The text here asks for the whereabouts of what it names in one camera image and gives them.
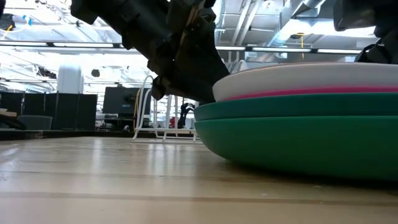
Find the black robotic arm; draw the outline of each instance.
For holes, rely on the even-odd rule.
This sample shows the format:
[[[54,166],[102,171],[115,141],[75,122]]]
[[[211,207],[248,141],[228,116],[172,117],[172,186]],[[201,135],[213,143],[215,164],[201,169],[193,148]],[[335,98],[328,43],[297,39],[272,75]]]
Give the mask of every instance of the black robotic arm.
[[[158,74],[152,96],[184,96],[209,103],[212,86],[229,75],[215,49],[215,0],[73,0],[72,15],[89,24],[102,18]]]
[[[335,29],[375,26],[379,39],[365,47],[357,62],[398,64],[398,1],[397,0],[336,0],[333,9]]]

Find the computer monitor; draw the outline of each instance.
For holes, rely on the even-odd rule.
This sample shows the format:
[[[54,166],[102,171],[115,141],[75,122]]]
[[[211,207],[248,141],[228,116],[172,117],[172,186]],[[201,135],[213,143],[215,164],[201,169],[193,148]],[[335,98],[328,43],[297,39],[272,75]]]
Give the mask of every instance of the computer monitor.
[[[107,114],[134,114],[138,90],[139,88],[106,87],[102,112]],[[143,94],[143,101],[148,90],[148,88],[145,88],[144,92],[141,93]],[[150,114],[150,99],[149,95],[146,99],[144,114]]]

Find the desk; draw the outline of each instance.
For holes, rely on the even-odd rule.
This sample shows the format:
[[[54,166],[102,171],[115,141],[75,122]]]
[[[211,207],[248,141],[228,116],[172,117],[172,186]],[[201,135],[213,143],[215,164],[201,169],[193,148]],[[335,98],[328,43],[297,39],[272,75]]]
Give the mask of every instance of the desk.
[[[112,131],[123,131],[124,127],[126,125],[129,126],[130,131],[133,131],[133,122],[134,120],[132,118],[105,118],[104,122],[108,124],[112,124],[113,128],[111,128]]]
[[[254,172],[203,145],[134,144],[121,138],[4,141],[0,220],[393,224],[398,196]]]
[[[17,113],[16,112],[0,111],[0,114],[1,115],[5,115],[5,116],[9,116],[9,117],[13,117],[13,118],[17,117]]]

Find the white cylinder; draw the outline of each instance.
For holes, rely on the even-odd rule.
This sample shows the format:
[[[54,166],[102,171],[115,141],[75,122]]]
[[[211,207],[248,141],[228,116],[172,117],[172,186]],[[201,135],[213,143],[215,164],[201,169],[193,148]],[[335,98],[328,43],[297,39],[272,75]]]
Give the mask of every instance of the white cylinder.
[[[85,79],[79,63],[64,62],[61,64],[57,81],[57,90],[60,93],[83,93]]]

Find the teal plate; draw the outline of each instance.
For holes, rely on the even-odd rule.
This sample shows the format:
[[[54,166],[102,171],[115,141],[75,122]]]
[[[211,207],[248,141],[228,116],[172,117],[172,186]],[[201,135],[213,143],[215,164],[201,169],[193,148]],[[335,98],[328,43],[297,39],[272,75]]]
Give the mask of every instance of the teal plate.
[[[330,93],[222,101],[195,109],[195,119],[398,115],[398,93]]]
[[[199,121],[205,146],[233,162],[350,179],[398,180],[398,116]]]

